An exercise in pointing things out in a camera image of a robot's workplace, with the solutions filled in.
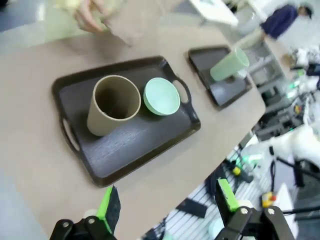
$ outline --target light green bowl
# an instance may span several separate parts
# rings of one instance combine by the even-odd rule
[[[176,87],[162,77],[148,81],[143,100],[146,107],[159,116],[174,114],[180,107],[180,96]]]

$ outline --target blue shirt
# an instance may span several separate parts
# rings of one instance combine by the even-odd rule
[[[297,7],[287,4],[275,10],[260,26],[267,35],[277,39],[294,23],[297,17]]]

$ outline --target table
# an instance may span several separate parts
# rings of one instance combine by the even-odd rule
[[[203,22],[218,22],[237,26],[239,21],[222,0],[189,0]]]
[[[288,54],[288,49],[280,41],[274,40],[267,36],[264,39],[264,45],[273,56],[274,62],[279,66],[283,76],[291,81],[295,77],[295,72],[290,70],[290,63],[286,60],[285,55]]]
[[[216,28],[158,26],[129,47],[109,32],[31,47],[0,57],[0,168],[14,179],[48,236],[60,219],[77,222],[100,205],[105,188],[90,182],[62,136],[53,82],[108,64],[164,56],[188,85],[201,129],[118,180],[115,235],[137,239],[174,209],[222,162],[265,112],[254,87],[219,111],[186,60],[190,48],[227,45]]]

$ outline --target light green cup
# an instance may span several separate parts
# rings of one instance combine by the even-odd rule
[[[236,47],[210,69],[210,75],[215,81],[221,81],[247,67],[249,67],[247,55],[241,48]]]
[[[143,101],[152,113],[159,116],[174,114],[180,107],[178,90],[162,77],[148,81],[144,88]]]

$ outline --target tray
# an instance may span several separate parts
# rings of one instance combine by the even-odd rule
[[[89,132],[87,116],[94,86],[107,75],[130,79],[139,89],[142,102],[137,116],[109,135],[98,137]],[[144,87],[155,77],[170,82],[177,80],[184,87],[188,100],[181,103],[175,114],[157,116],[143,103]],[[61,77],[54,82],[52,93],[60,127],[69,147],[82,161],[93,183],[101,187],[136,170],[201,127],[188,86],[175,75],[162,56],[117,63]]]
[[[194,48],[188,52],[191,65],[219,107],[227,107],[252,88],[247,77],[240,79],[231,76],[222,81],[212,79],[210,69],[228,53],[230,49],[227,46]]]

